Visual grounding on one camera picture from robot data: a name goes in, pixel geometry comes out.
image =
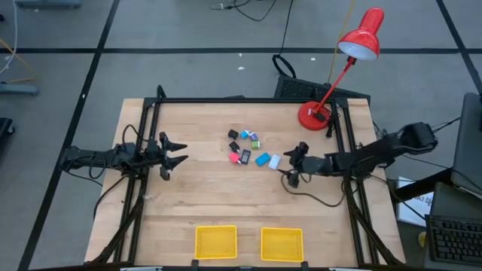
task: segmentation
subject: yellow basket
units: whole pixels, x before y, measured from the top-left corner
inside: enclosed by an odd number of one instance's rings
[[[238,255],[236,226],[199,226],[196,228],[195,258],[235,259]]]
[[[303,255],[303,231],[287,228],[261,228],[261,259],[300,263]]]

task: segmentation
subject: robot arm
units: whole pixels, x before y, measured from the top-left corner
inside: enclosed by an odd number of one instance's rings
[[[148,146],[144,151],[139,150],[132,142],[116,145],[107,151],[88,151],[71,146],[63,153],[61,167],[67,172],[83,166],[116,169],[123,175],[139,176],[142,174],[143,168],[160,164],[160,176],[168,181],[170,179],[168,170],[173,170],[188,156],[170,158],[167,156],[167,152],[181,150],[187,145],[170,142],[164,132],[160,133],[159,139],[161,148],[157,145],[156,140],[149,139]]]
[[[386,166],[395,162],[395,158],[402,154],[424,154],[437,146],[432,128],[426,123],[412,123],[404,126],[398,132],[384,135],[369,145],[363,146],[351,153],[338,152],[321,157],[307,157],[309,147],[300,144],[293,150],[285,152],[290,156],[290,164],[294,172],[280,170],[287,175],[288,184],[297,188],[299,173],[321,176],[351,176],[365,178],[380,164]]]

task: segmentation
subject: wooden tabletop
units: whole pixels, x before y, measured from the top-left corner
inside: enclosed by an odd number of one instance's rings
[[[288,157],[282,153],[300,141],[310,146],[309,155],[322,157],[338,151],[335,134],[327,139],[325,131],[309,131],[298,123],[299,107],[299,104],[280,103],[163,103],[157,136],[164,131],[172,142],[187,144],[187,148],[171,156],[188,154],[189,158],[175,168],[170,181],[161,179],[159,167],[151,169],[135,264],[188,266],[194,259],[197,226],[233,224],[238,232],[237,259],[201,260],[201,266],[299,266],[299,263],[261,260],[262,227],[301,228],[304,259],[310,266],[356,266],[346,200],[336,208],[329,208],[307,196],[286,193],[280,174],[267,165],[259,167],[254,161],[264,152],[278,154],[282,157],[279,168],[290,169]],[[349,107],[357,144],[374,141],[367,101],[351,99]],[[139,125],[141,112],[141,99],[124,100],[114,143],[121,143],[122,130],[127,124]],[[340,114],[343,139],[348,146],[343,112]],[[227,158],[230,129],[250,129],[261,140],[261,149],[252,151],[247,166],[232,164]],[[136,135],[128,132],[126,141],[135,140]],[[236,142],[242,149],[251,149],[249,140]],[[380,169],[374,174],[385,178]],[[102,190],[112,186],[119,177],[119,172],[109,170]],[[300,182],[296,192],[309,192],[326,202],[336,203],[342,197],[341,181],[341,178],[313,176],[309,184]],[[97,256],[118,229],[126,188],[127,181],[99,205],[86,260]],[[392,253],[404,261],[388,187],[372,178],[365,181],[365,190],[375,232]],[[365,259],[369,259],[366,235],[361,227],[360,231]],[[123,259],[127,259],[130,236],[128,233]]]

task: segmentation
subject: black keyboard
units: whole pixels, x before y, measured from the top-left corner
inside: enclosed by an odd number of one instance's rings
[[[427,232],[432,260],[482,266],[482,220],[431,215]]]
[[[317,84],[305,80],[294,79],[288,76],[280,75],[278,77],[278,85],[274,94],[275,98],[311,98],[321,101],[323,96],[328,92],[331,85]],[[370,104],[370,96],[366,94],[356,93],[349,90],[336,88],[332,94],[333,98],[358,98],[367,99]]]

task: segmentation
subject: white cable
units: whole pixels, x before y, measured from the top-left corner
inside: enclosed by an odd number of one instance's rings
[[[15,54],[17,53],[17,41],[18,41],[18,25],[17,25],[17,5],[15,4],[15,0],[12,0],[12,4],[14,4],[14,23],[15,23],[15,41],[14,41],[14,53],[12,53],[10,59],[8,60],[7,64],[3,69],[0,71],[0,75],[5,72],[6,69],[8,69],[8,66],[10,63],[12,63],[12,60],[14,60]]]

